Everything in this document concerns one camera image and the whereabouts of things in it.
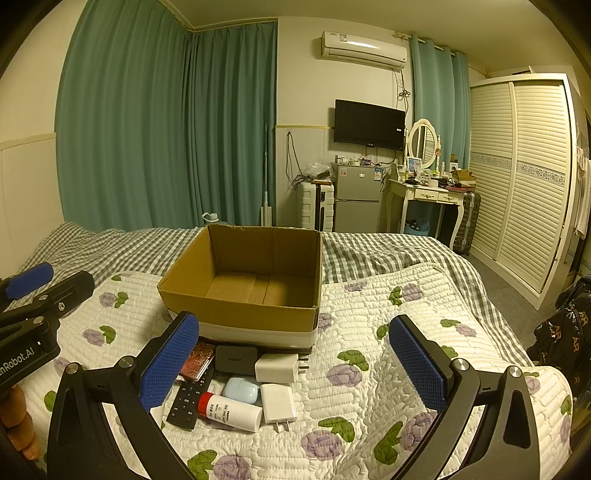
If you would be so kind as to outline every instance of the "green leaf pattern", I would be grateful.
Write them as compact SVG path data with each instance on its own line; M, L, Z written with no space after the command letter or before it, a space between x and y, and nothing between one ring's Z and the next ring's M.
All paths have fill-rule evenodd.
M376 333L378 340L381 340L388 334L389 328L390 326L387 323L384 323L378 327L378 331Z
M208 480L207 470L213 470L213 461L217 457L215 450L203 450L187 460L187 467L198 480Z
M457 357L457 352L450 346L446 346L446 345L442 345L441 349L445 352L445 354L449 357L449 358L455 358Z
M107 342L107 344L113 343L113 340L115 340L115 337L117 336L115 329L108 325L102 325L100 327L100 331L103 332L103 336L105 337L105 342Z
M388 300L392 302L392 305L400 307L402 305L402 287L399 285L390 292Z
M402 430L402 422L398 421L388 430L384 438L374 447L374 458L384 465L392 465L398 459L398 452L394 448L400 443L398 434Z
M56 403L56 395L56 392L50 390L45 394L45 397L43 397L43 403L45 404L47 411L53 411L53 405Z
M360 370L366 372L369 370L369 364L365 356L359 350L345 350L337 355L337 358L348 362L349 365L355 365Z
M124 291L120 291L117 294L117 301L115 302L115 308L116 309L120 308L127 300L129 300L129 295L127 295Z
M318 426L332 428L331 432L340 435L347 443L351 443L355 440L355 429L353 428L353 424L345 420L343 417L332 417L320 420Z
M573 399L570 398L570 395L567 395L563 402L562 405L560 406L560 413L562 415L571 415L573 412Z
M448 328L448 327L455 327L456 325L460 325L461 322L458 322L457 320L450 320L450 319L443 319L441 322L441 326L444 328Z

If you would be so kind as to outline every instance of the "cardboard box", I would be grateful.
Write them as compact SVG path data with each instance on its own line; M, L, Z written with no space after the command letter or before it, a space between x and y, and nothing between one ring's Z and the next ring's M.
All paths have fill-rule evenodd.
M452 172L452 178L455 185L461 185L468 192L476 190L476 177L469 170L455 170Z
M322 239L314 230L208 225L158 283L199 335L309 352L316 338Z

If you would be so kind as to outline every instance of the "white wardrobe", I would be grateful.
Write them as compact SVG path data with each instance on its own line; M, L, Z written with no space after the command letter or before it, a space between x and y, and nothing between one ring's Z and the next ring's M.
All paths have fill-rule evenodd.
M580 97L565 74L484 80L471 94L482 196L471 251L539 309L565 287L576 247L576 147L588 145Z

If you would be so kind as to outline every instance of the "white quilted blanket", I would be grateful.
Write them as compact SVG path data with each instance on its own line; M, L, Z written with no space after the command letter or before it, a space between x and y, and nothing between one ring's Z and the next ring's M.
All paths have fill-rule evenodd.
M54 392L70 361L87 368L137 354L170 321L157 293L160 277L120 273L105 281L58 331L61 356L22 387L40 438L46 439ZM324 285L319 334L310 369L293 385L298 419L290 432L263 426L252 434L199 420L193 432L163 423L164 433L199 480L390 479L433 421L388 345L387 326L406 313L425 336L476 369L501 372L501 360L459 292L435 264L348 284ZM550 479L569 455L571 398L564 377L539 367L526 373L540 441L540 478ZM212 384L220 393L223 378ZM165 405L170 408L176 387ZM128 464L146 475L115 411L106 406ZM482 408L472 413L442 472L455 471Z

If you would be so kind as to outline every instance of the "blue gripper pad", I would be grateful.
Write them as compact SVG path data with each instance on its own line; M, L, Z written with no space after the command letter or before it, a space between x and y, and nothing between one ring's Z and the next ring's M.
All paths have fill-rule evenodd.
M11 278L6 287L6 297L8 300L19 300L49 283L52 278L52 266L47 262L40 263Z
M146 411L164 403L198 338L199 323L188 314L142 375L139 400Z
M399 317L390 322L390 346L402 363L427 408L441 412L447 406L443 376Z

